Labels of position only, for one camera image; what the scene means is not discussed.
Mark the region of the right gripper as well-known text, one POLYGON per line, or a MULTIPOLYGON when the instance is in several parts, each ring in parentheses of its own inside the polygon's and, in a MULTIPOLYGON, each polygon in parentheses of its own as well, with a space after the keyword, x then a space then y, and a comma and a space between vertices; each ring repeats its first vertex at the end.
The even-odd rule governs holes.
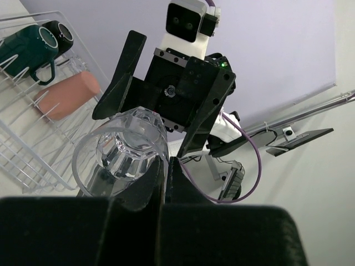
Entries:
POLYGON ((154 54, 144 80, 133 78, 146 39, 134 30, 128 33, 112 80, 92 119, 103 120, 141 106, 158 113, 168 132, 188 128, 178 158, 201 151, 236 74, 230 72, 231 65, 221 53, 197 59, 169 48, 154 54))

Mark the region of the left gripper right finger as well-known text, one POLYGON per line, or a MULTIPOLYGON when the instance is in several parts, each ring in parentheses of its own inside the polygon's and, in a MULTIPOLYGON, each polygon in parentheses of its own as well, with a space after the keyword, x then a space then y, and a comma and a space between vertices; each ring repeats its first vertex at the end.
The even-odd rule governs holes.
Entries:
POLYGON ((291 215, 274 206, 214 204, 169 161, 163 265, 307 265, 291 215))

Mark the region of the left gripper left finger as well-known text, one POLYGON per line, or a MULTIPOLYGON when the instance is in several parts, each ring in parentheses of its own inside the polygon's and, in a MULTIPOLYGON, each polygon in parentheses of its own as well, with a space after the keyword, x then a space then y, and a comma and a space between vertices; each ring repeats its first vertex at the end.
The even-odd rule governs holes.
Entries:
POLYGON ((116 197, 1 199, 2 265, 154 265, 164 163, 116 197))

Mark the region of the small clear glass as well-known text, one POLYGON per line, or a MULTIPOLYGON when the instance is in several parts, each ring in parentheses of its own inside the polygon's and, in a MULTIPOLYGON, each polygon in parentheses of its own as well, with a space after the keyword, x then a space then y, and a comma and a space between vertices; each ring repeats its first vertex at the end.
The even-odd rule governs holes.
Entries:
POLYGON ((88 197, 113 197, 140 180, 154 162, 168 172, 167 132, 144 107, 118 113, 85 135, 74 149, 72 172, 88 197))

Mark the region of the orange plastic cup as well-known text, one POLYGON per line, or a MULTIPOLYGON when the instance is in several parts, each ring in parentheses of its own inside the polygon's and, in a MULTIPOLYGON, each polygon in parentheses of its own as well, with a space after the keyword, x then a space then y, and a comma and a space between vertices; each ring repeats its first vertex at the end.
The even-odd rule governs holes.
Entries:
POLYGON ((42 114, 51 120, 61 120, 98 95, 100 85, 95 76, 82 71, 64 79, 35 96, 42 114))

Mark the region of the black ceramic mug cream inside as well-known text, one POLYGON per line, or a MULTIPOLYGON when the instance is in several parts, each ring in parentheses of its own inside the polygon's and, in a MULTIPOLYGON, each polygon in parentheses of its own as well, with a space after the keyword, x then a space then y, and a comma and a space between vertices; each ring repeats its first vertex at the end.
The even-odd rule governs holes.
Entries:
POLYGON ((42 27, 47 28, 58 42, 58 54, 55 56, 55 59, 63 55, 73 46, 74 37, 69 28, 63 23, 59 21, 49 21, 42 24, 42 27))

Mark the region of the dark green ceramic mug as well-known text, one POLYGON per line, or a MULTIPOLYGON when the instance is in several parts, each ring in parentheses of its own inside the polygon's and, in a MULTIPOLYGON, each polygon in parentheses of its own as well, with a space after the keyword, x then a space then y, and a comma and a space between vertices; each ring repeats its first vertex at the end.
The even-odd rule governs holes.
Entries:
POLYGON ((46 86, 55 79, 55 57, 59 45, 55 36, 37 24, 27 26, 1 42, 1 68, 16 77, 30 76, 39 85, 46 86), (51 77, 42 81, 37 70, 50 65, 51 77))

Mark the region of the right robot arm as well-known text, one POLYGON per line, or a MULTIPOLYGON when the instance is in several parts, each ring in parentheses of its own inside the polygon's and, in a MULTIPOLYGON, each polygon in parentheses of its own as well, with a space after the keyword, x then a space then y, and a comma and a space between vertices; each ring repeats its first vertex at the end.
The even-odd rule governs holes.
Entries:
POLYGON ((210 149, 220 156, 241 136, 238 116, 223 110, 236 87, 236 75, 225 57, 206 55, 207 36, 190 43, 166 33, 144 79, 134 75, 146 36, 128 33, 113 78, 94 108, 92 117, 102 120, 139 106, 160 115, 169 131, 184 132, 179 156, 210 149))

